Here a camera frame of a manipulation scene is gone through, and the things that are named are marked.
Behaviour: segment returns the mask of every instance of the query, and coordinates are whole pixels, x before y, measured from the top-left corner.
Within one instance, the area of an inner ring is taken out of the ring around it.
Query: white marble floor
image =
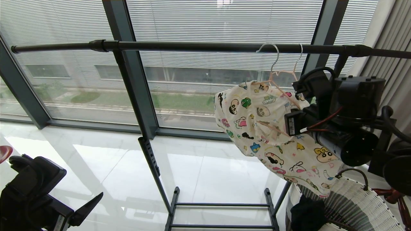
[[[13,155],[43,156],[67,170],[67,175],[50,195],[78,209],[104,192],[103,199],[83,224],[69,228],[71,231],[164,230],[167,210],[138,137],[136,134],[59,127],[38,130],[33,125],[0,123],[0,145],[12,146]],[[178,186],[179,202],[265,203],[263,192],[268,187],[275,203],[285,184],[256,158],[242,155],[229,142],[158,136],[151,144],[169,200]],[[6,162],[1,164],[0,188],[3,189],[15,175]],[[363,181],[355,173],[344,175]],[[389,188],[382,178],[367,175],[371,187]],[[281,230],[285,228],[285,204],[277,215]],[[388,206],[400,221],[397,205]],[[179,207],[174,223],[270,225],[270,219],[265,208]]]

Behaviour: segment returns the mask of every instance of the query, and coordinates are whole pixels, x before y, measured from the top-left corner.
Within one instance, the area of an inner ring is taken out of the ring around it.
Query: pavement
[[[107,106],[99,104],[44,103],[53,118],[84,120],[136,125],[137,119],[130,106]],[[3,114],[24,115],[25,112],[17,101],[1,99],[0,112]],[[213,114],[156,109],[161,127],[221,131],[217,127]]]

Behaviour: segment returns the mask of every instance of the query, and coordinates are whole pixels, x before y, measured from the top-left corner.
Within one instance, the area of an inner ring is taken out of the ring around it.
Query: black cloth
[[[317,231],[328,219],[325,216],[324,201],[313,201],[301,196],[300,202],[291,208],[291,228],[293,231]]]

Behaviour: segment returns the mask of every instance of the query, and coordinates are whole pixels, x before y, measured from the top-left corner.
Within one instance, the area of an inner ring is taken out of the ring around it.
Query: glass pane
[[[0,5],[0,29],[10,46],[113,39],[100,0],[0,0]],[[113,53],[15,57],[53,118],[137,124]]]
[[[309,44],[322,0],[128,0],[127,5],[137,41]],[[203,130],[220,130],[215,93],[244,81],[266,80],[276,59],[255,53],[140,54],[159,125]],[[292,71],[298,57],[281,54],[274,70]],[[291,87],[293,77],[282,74],[275,80]]]
[[[377,4],[378,0],[350,0],[334,45],[362,44]],[[338,55],[330,55],[328,57],[327,67],[334,68],[337,58]],[[341,74],[345,75],[355,60],[356,58],[349,57]]]
[[[6,83],[0,77],[0,115],[27,116]]]

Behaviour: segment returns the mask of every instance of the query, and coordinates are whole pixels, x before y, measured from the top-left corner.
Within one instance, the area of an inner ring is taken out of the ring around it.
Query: white cartoon print shirt
[[[328,196],[342,162],[308,134],[288,137],[284,115],[297,108],[282,93],[266,84],[242,83],[215,95],[217,125],[246,156],[255,156],[283,179]],[[301,108],[307,101],[296,99]]]

